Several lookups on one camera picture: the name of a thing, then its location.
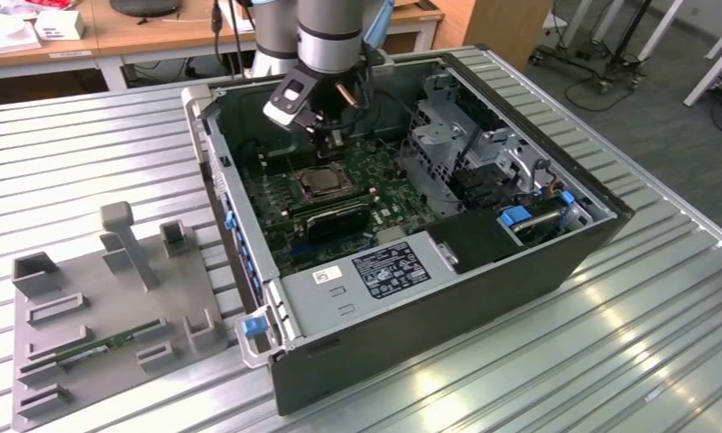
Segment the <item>slatted metal surface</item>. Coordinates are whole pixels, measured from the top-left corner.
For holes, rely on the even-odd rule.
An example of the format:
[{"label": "slatted metal surface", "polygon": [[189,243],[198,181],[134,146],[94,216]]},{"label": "slatted metal surface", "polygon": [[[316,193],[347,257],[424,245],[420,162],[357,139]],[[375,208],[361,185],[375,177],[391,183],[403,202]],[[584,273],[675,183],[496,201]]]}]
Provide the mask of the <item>slatted metal surface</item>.
[{"label": "slatted metal surface", "polygon": [[[721,230],[502,60],[455,55],[636,209],[612,243],[554,293],[288,417],[232,346],[38,431],[722,431]],[[0,430],[9,259],[97,249],[102,203],[130,201],[138,237],[174,217],[197,229],[228,325],[241,312],[177,93],[0,107]]]}]

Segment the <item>metal bracket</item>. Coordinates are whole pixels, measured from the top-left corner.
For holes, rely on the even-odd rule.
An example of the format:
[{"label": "metal bracket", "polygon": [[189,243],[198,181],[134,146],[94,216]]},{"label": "metal bracket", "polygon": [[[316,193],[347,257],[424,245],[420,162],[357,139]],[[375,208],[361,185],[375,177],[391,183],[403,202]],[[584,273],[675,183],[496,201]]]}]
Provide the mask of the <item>metal bracket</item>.
[{"label": "metal bracket", "polygon": [[197,132],[197,122],[202,109],[210,105],[212,101],[213,96],[208,86],[190,86],[181,89],[181,108],[184,109],[184,117],[188,120],[189,137],[197,163],[202,163],[206,159],[202,153],[202,139]]},{"label": "metal bracket", "polygon": [[[272,323],[271,315],[267,314],[268,311],[271,315],[276,314],[272,311],[271,306],[264,305],[259,307],[251,314],[246,314],[245,316],[240,317],[236,320],[234,329],[236,329],[236,337],[238,338],[240,352],[242,353],[242,362],[249,368],[259,368],[259,367],[265,366],[271,355],[275,355],[277,352],[287,350],[283,344],[279,344],[279,342],[276,341],[275,332],[273,332],[275,323]],[[271,348],[269,350],[264,352],[259,352],[256,350],[256,348],[253,347],[253,344],[251,343],[251,339],[245,336],[242,322],[245,322],[245,320],[251,318],[264,318],[269,325],[265,334],[267,334],[267,340],[269,342]]]}]

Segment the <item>barcode label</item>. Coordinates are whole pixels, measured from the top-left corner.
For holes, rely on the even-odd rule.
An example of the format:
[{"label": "barcode label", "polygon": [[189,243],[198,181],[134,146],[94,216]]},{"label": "barcode label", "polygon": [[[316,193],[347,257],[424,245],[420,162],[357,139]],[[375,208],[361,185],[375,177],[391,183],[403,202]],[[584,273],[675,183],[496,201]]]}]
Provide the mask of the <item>barcode label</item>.
[{"label": "barcode label", "polygon": [[49,54],[51,59],[62,59],[65,57],[84,57],[90,56],[90,51],[68,51],[68,52],[54,52],[53,54]]}]

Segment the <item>gray carpet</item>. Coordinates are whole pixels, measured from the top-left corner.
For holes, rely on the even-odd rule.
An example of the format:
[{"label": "gray carpet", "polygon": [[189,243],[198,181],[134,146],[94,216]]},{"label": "gray carpet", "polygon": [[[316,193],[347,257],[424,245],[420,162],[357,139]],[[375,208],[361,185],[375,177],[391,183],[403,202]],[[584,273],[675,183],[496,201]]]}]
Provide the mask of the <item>gray carpet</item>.
[{"label": "gray carpet", "polygon": [[[556,0],[556,13],[567,20],[579,0]],[[579,46],[594,25],[606,0],[594,1],[582,26]],[[626,4],[606,38],[615,48],[622,29],[630,20],[634,6]],[[658,17],[646,15],[630,45],[638,54]],[[588,73],[547,59],[526,74],[534,83],[582,118],[606,139],[658,177],[658,179],[722,226],[722,133],[710,120],[711,98],[703,96],[695,107],[687,108],[682,100],[713,65],[703,55],[714,45],[711,37],[673,26],[646,61],[647,78],[635,93],[612,109],[591,113],[570,104],[563,96],[567,86]],[[583,106],[602,107],[624,95],[624,87],[615,87],[600,96],[595,87],[583,85],[571,90],[571,98]],[[722,124],[722,109],[715,118]]]}]

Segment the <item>blue connector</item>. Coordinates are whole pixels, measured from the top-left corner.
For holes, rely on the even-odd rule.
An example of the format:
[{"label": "blue connector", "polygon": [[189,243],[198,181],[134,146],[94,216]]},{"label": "blue connector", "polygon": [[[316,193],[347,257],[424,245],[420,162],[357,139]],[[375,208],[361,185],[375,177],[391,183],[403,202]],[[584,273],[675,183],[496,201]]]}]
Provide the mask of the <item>blue connector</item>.
[{"label": "blue connector", "polygon": [[268,328],[269,325],[267,325],[267,318],[246,318],[242,321],[242,334],[245,337],[264,334]]},{"label": "blue connector", "polygon": [[526,221],[531,217],[532,214],[530,214],[530,211],[524,208],[524,206],[515,206],[511,209],[506,209],[500,214],[500,220],[508,227],[514,226],[522,221]]},{"label": "blue connector", "polygon": [[236,216],[232,213],[232,210],[228,210],[225,215],[225,229],[232,230],[237,226],[238,224],[236,223]]},{"label": "blue connector", "polygon": [[564,200],[564,203],[567,203],[568,206],[575,202],[575,196],[572,196],[571,192],[564,191],[562,192],[562,200]]}]

